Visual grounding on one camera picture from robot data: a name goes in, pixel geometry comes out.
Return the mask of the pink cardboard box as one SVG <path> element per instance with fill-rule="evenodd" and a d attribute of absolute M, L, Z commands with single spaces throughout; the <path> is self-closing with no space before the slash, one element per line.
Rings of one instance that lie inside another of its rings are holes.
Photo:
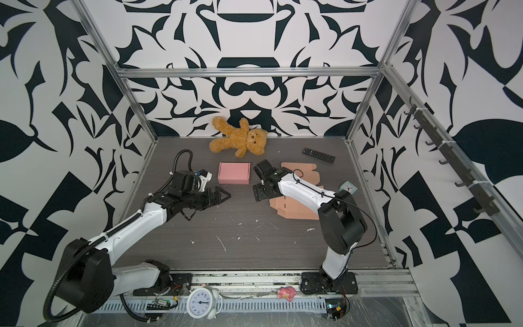
<path fill-rule="evenodd" d="M 221 162 L 218 181 L 221 185 L 249 185 L 250 163 Z"/>

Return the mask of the peach cardboard box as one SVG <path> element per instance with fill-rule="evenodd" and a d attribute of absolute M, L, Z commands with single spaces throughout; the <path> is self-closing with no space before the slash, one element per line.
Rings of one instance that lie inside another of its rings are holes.
<path fill-rule="evenodd" d="M 303 178 L 309 185 L 318 187 L 320 173 L 314 163 L 282 162 L 282 168 L 288 168 L 293 172 L 298 170 L 298 177 Z M 305 195 L 299 195 L 297 188 L 289 188 L 284 185 L 286 194 L 284 196 L 270 199 L 270 207 L 285 219 L 319 220 L 317 196 L 313 196 L 310 189 L 305 188 Z"/>

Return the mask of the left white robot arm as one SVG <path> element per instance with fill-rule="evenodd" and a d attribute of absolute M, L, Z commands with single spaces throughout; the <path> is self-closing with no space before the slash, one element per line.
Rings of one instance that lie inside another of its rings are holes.
<path fill-rule="evenodd" d="M 189 166 L 173 168 L 169 179 L 150 193 L 130 217 L 89 240 L 79 238 L 64 250 L 56 278 L 45 298 L 47 322 L 64 321 L 79 311 L 93 313 L 114 297 L 134 290 L 165 294 L 172 289 L 170 268 L 156 260 L 115 267 L 118 259 L 138 241 L 186 209 L 204 211 L 230 199 L 223 188 L 209 188 L 212 174 Z"/>

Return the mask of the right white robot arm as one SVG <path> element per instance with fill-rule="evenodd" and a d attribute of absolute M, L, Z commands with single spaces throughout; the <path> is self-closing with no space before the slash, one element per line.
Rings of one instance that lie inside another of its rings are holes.
<path fill-rule="evenodd" d="M 331 192 L 313 185 L 288 168 L 276 168 L 263 160 L 254 168 L 261 183 L 253 186 L 256 201 L 292 198 L 318 214 L 321 233 L 328 245 L 326 257 L 317 274 L 303 277 L 304 294 L 340 293 L 356 289 L 354 274 L 347 265 L 368 230 L 367 213 L 355 204 L 347 191 Z"/>

